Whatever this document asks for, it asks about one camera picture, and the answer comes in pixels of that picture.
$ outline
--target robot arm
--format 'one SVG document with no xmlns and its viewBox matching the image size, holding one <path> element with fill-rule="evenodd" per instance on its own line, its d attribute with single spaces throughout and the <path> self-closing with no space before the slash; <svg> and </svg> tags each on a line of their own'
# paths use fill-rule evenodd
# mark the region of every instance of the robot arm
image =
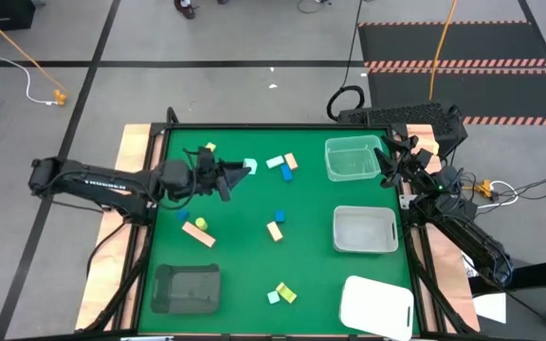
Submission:
<svg viewBox="0 0 546 341">
<path fill-rule="evenodd" d="M 409 203 L 409 222 L 434 224 L 473 260 L 483 278 L 501 288 L 508 284 L 513 273 L 511 258 L 500 242 L 473 223 L 477 206 L 461 197 L 461 172 L 446 165 L 440 171 L 427 173 L 425 168 L 432 154 L 425 150 L 410 153 L 418 143 L 416 136 L 404 141 L 383 136 L 383 141 L 392 153 L 401 156 L 395 161 L 380 150 L 374 150 L 385 175 L 381 186 L 394 187 L 403 179 L 418 193 Z"/>
<path fill-rule="evenodd" d="M 206 148 L 200 147 L 193 154 L 197 155 L 197 165 L 192 169 L 186 162 L 173 159 L 154 170 L 138 172 L 111 170 L 58 157 L 36 159 L 31 165 L 33 173 L 28 187 L 41 198 L 69 193 L 114 208 L 131 223 L 147 224 L 148 204 L 160 205 L 166 192 L 171 201 L 177 202 L 193 194 L 211 195 L 217 190 L 221 199 L 228 201 L 229 192 L 250 172 L 241 162 L 216 162 Z"/>
</svg>

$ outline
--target wooden board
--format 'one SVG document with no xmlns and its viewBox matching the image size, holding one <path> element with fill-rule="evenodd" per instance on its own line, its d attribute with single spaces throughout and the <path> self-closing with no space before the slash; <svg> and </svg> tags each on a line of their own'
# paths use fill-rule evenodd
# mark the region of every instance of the wooden board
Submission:
<svg viewBox="0 0 546 341">
<path fill-rule="evenodd" d="M 150 124 L 128 124 L 123 130 L 119 145 L 118 159 L 115 169 L 120 171 L 140 171 L 149 141 Z M 106 212 L 102 216 L 100 232 L 96 244 L 108 236 L 121 224 L 121 216 L 115 211 Z M 104 309 L 119 287 L 125 254 L 130 239 L 130 226 L 125 226 L 116 237 L 102 246 L 92 260 L 90 274 L 85 283 L 82 305 L 77 318 L 76 329 L 85 328 L 92 323 Z M 136 289 L 128 295 L 134 300 Z"/>
<path fill-rule="evenodd" d="M 435 142 L 433 130 L 428 125 L 408 125 L 408 136 L 417 135 L 419 137 L 418 144 L 414 149 L 417 153 L 421 149 L 425 149 L 432 153 L 436 153 L 439 146 Z M 438 156 L 433 156 L 427 166 L 427 172 L 439 171 L 442 168 L 442 163 Z M 410 186 L 404 187 L 404 192 L 410 193 Z M 412 237 L 415 246 L 421 245 L 418 232 L 412 230 Z M 428 242 L 431 246 L 431 256 L 433 257 L 433 267 L 435 268 L 435 276 L 440 291 L 452 305 L 452 308 L 464 319 L 464 322 L 471 328 L 478 331 L 480 323 L 475 313 L 471 288 L 466 276 L 463 263 L 463 253 L 449 240 L 437 227 L 432 224 L 427 224 Z M 422 249 L 417 248 L 419 259 L 422 259 Z M 423 300 L 427 299 L 428 307 L 425 308 L 427 327 L 430 331 L 435 332 L 435 315 L 433 314 L 432 306 L 430 306 L 430 293 L 424 284 L 421 283 L 421 292 L 423 292 Z M 454 332 L 449 322 L 446 321 L 447 330 Z"/>
<path fill-rule="evenodd" d="M 128 124 L 123 131 L 123 137 L 118 151 L 118 159 L 115 168 L 121 171 L 140 171 L 144 163 L 149 137 L 149 124 Z M 430 126 L 409 125 L 410 135 L 417 134 L 420 137 L 418 148 L 435 151 L 435 140 Z M 151 167 L 159 160 L 161 151 L 161 138 L 155 142 L 154 157 Z M 428 171 L 438 171 L 441 163 L 438 157 L 433 157 L 428 165 Z M 100 233 L 97 243 L 105 238 L 113 229 L 121 223 L 121 217 L 116 212 L 105 213 L 100 223 Z M 138 232 L 138 243 L 134 259 L 142 248 L 144 229 Z M 422 259 L 420 240 L 418 234 L 412 231 L 414 244 Z M 119 286 L 121 271 L 129 242 L 129 226 L 122 229 L 116 237 L 104 245 L 94 257 L 90 276 L 85 285 L 82 305 L 80 308 L 77 329 L 90 324 L 106 306 L 113 293 Z M 475 307 L 471 298 L 466 272 L 464 270 L 461 250 L 444 236 L 437 228 L 428 226 L 428 238 L 431 245 L 435 274 L 440 290 L 446 296 L 452 307 L 463 317 L 465 322 L 479 329 Z M 421 283 L 421 291 L 425 302 L 425 316 L 429 331 L 435 331 L 435 315 L 433 313 L 431 297 L 427 289 Z M 136 299 L 136 284 L 126 297 L 125 312 L 121 320 L 122 328 L 129 328 Z"/>
</svg>

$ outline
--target shoe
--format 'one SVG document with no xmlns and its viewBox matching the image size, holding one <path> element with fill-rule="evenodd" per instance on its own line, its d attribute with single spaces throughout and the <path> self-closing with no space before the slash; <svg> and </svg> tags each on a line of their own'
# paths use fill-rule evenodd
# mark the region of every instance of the shoe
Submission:
<svg viewBox="0 0 546 341">
<path fill-rule="evenodd" d="M 188 5 L 186 7 L 183 7 L 180 5 L 180 0 L 174 0 L 174 6 L 176 7 L 176 10 L 182 13 L 182 15 L 185 16 L 187 19 L 193 19 L 195 17 L 195 10 L 193 6 Z"/>
</svg>

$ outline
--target green table surface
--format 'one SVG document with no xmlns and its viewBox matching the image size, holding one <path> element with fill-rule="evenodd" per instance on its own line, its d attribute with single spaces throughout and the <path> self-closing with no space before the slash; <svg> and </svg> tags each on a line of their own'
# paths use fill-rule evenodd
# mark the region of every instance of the green table surface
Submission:
<svg viewBox="0 0 546 341">
<path fill-rule="evenodd" d="M 363 333 L 345 327 L 338 309 L 342 286 L 348 276 L 383 281 L 411 290 L 403 242 L 397 251 L 384 254 L 339 253 L 333 247 L 333 211 L 337 206 L 382 206 L 395 211 L 395 189 L 379 186 L 374 179 L 332 182 L 324 161 L 328 138 L 383 135 L 383 130 L 175 130 L 168 158 L 182 158 L 182 148 L 196 151 L 208 142 L 215 155 L 226 161 L 258 161 L 249 175 L 222 202 L 218 193 L 195 196 L 187 206 L 189 220 L 208 222 L 216 239 L 210 249 L 181 229 L 174 211 L 160 209 L 155 225 L 139 332 L 143 333 L 265 333 L 348 334 Z M 293 153 L 299 164 L 294 179 L 286 183 L 279 167 L 265 161 Z M 285 211 L 280 224 L 283 239 L 273 242 L 266 224 L 276 210 Z M 221 301 L 214 314 L 155 314 L 151 310 L 155 269 L 159 264 L 208 265 L 221 271 Z M 266 294 L 284 282 L 298 297 L 289 304 L 269 304 Z M 413 332 L 418 333 L 414 317 Z"/>
</svg>

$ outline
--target transparent plastic container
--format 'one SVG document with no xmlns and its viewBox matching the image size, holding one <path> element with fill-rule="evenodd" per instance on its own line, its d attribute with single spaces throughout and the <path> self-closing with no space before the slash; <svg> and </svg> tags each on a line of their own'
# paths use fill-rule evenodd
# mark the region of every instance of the transparent plastic container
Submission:
<svg viewBox="0 0 546 341">
<path fill-rule="evenodd" d="M 333 236 L 339 252 L 388 253 L 399 245 L 395 212 L 387 207 L 337 206 Z"/>
<path fill-rule="evenodd" d="M 382 150 L 375 135 L 328 139 L 325 145 L 328 178 L 332 181 L 374 178 L 380 173 L 374 148 Z"/>
</svg>

